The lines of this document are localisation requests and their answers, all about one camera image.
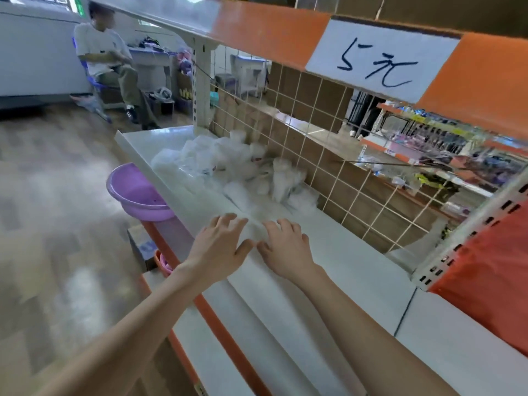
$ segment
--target red plastic bag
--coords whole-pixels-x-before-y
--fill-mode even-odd
[[[528,357],[528,201],[467,241],[429,291]]]

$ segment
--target wire mesh panel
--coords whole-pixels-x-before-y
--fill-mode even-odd
[[[410,273],[499,187],[482,177],[469,183],[460,172],[471,169],[450,165],[470,141],[466,151],[484,143],[477,128],[420,119],[374,94],[222,45],[210,74],[219,95],[212,132],[244,130],[269,157],[306,171],[320,210]]]

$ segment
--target finger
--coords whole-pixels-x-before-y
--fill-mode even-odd
[[[264,241],[257,243],[257,250],[259,251],[262,258],[266,257],[271,252],[271,247]]]
[[[273,221],[264,221],[262,222],[262,225],[266,228],[270,239],[278,235],[280,232],[279,227]]]
[[[220,219],[220,215],[217,215],[211,218],[211,221],[209,222],[209,227],[214,228],[216,224],[218,224],[219,219]]]
[[[240,244],[240,246],[238,246],[238,249],[234,253],[234,255],[240,259],[240,263],[243,263],[246,257],[248,256],[249,252],[253,250],[254,247],[254,241],[251,239],[246,239]]]
[[[306,233],[303,233],[302,234],[302,241],[305,242],[305,244],[310,247],[310,238],[308,237],[308,235]]]
[[[218,226],[229,226],[229,223],[236,217],[237,215],[235,213],[224,214],[218,220]]]
[[[294,233],[297,233],[298,235],[300,235],[302,233],[302,231],[300,229],[300,225],[297,222],[292,222],[291,223],[291,227],[294,230]]]
[[[278,219],[277,222],[279,223],[280,228],[282,229],[283,232],[287,233],[287,232],[293,231],[292,223],[289,222],[286,218]]]
[[[240,236],[240,234],[244,230],[244,227],[247,225],[248,221],[249,219],[247,218],[239,219],[233,228],[233,232],[236,233],[237,236]]]

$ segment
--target purple plastic tub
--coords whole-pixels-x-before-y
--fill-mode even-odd
[[[128,215],[140,221],[157,222],[174,217],[162,196],[133,163],[114,169],[106,181],[106,189]]]

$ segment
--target left hand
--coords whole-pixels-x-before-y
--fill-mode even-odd
[[[236,217],[236,214],[229,213],[211,219],[209,225],[196,236],[191,252],[182,264],[195,270],[209,285],[234,273],[254,247],[252,240],[245,239],[237,248],[248,219]]]

